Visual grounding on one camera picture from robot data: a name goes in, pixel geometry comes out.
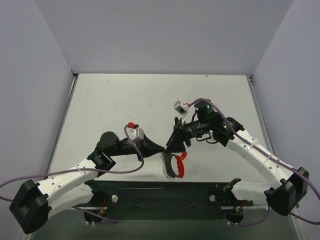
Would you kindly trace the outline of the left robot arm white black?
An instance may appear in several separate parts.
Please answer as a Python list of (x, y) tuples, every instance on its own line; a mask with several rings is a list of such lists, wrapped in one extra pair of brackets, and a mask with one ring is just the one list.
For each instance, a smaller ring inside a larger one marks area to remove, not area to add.
[(102, 192), (87, 182), (112, 173), (116, 164), (113, 156), (136, 154), (143, 163), (145, 158), (165, 151), (140, 128), (126, 127), (124, 133), (124, 139), (112, 131), (103, 133), (93, 152), (68, 170), (50, 173), (37, 182), (31, 177), (25, 179), (9, 206), (22, 231), (26, 235), (37, 231), (50, 217), (67, 208), (84, 203), (100, 204)]

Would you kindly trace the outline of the metal key holder red handle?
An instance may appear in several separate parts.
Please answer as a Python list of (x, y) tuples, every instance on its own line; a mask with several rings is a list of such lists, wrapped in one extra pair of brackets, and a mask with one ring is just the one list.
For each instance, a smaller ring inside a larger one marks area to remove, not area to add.
[[(160, 154), (162, 161), (162, 171), (164, 176), (168, 180), (173, 180), (175, 178), (182, 179), (185, 176), (184, 159), (187, 157), (187, 155), (187, 152), (183, 152), (182, 154), (162, 152)], [(173, 160), (175, 160), (176, 163), (176, 171), (174, 169)]]

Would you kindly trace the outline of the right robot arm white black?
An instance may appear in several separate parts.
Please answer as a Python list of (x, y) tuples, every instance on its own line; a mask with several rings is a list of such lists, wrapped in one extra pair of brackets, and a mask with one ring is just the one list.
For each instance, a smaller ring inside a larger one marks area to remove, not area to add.
[(294, 169), (275, 157), (239, 122), (231, 117), (224, 117), (208, 99), (196, 101), (194, 107), (197, 120), (187, 123), (185, 118), (190, 105), (180, 101), (174, 104), (174, 109), (181, 117), (174, 119), (173, 132), (165, 151), (161, 153), (164, 175), (169, 180), (183, 178), (186, 147), (191, 146), (193, 138), (207, 135), (207, 141), (212, 140), (212, 143), (220, 143), (234, 151), (267, 181), (257, 183), (234, 179), (225, 186), (225, 192), (230, 192), (238, 201), (269, 205), (276, 213), (289, 215), (307, 193), (309, 173), (303, 167)]

